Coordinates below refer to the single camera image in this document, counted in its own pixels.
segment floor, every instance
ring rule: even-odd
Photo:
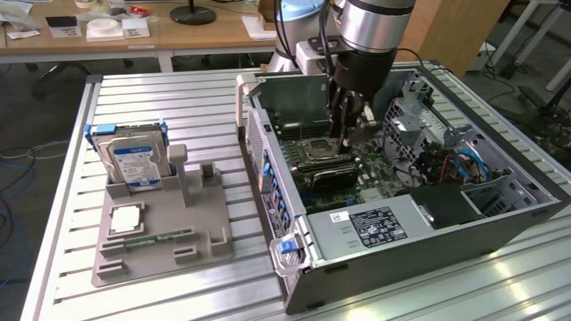
[[[514,21],[510,20],[495,27],[489,39],[493,43],[501,43],[513,24]],[[525,29],[521,32],[509,53],[514,53],[518,50],[523,39],[531,32],[531,29]],[[263,53],[252,54],[252,57],[256,64],[266,63],[270,59],[270,55]],[[546,38],[526,63],[527,75],[517,74],[509,82],[513,86],[522,84],[531,86],[542,97],[549,99],[553,93],[547,92],[543,87],[570,57],[571,49]],[[174,61],[176,64],[175,71],[244,68],[250,66],[244,55],[240,55],[240,58],[230,55],[212,56],[210,67],[203,65],[200,59],[202,57],[176,58]],[[510,57],[506,57],[499,63],[499,67],[509,61]],[[159,65],[155,59],[135,59],[134,63],[132,68],[126,68],[122,60],[106,61],[104,63],[86,62],[86,65],[95,74],[159,72]],[[50,87],[46,88],[47,99],[44,101],[36,101],[30,95],[31,84],[51,66],[52,64],[39,64],[36,73],[31,73],[22,64],[11,67],[0,66],[0,150],[8,147],[30,147],[50,141],[66,140],[72,133],[78,105],[83,93],[84,76],[76,70],[68,70],[59,75],[58,79],[50,83]],[[3,74],[2,72],[7,68],[10,68],[10,71]],[[463,80],[485,99],[510,90],[507,85],[491,81],[481,73],[467,74]],[[523,103],[518,101],[518,93],[502,96],[494,100],[494,103],[517,112],[525,110]],[[566,95],[561,107],[566,109],[571,107],[571,94]],[[58,154],[64,150],[66,145],[58,145],[47,148],[38,156]],[[19,152],[23,152],[23,150],[10,151],[11,154]],[[28,166],[30,159],[24,158],[10,163]],[[26,261],[24,253],[27,251],[24,250],[23,240],[19,233],[15,232],[7,245],[0,249],[0,284],[7,278],[11,278],[14,271],[23,266],[23,262],[26,268],[15,276],[14,282],[0,288],[0,320],[11,321],[19,319],[62,165],[63,157],[36,161],[34,183],[22,196],[10,200],[12,213],[23,226],[31,255]],[[22,169],[0,167],[0,187],[8,184],[20,174]],[[0,230],[0,242],[6,237],[7,231],[3,229]]]

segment motherboard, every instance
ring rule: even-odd
[[[337,144],[329,137],[280,142],[309,214],[394,197],[405,187],[374,141],[347,154]]]

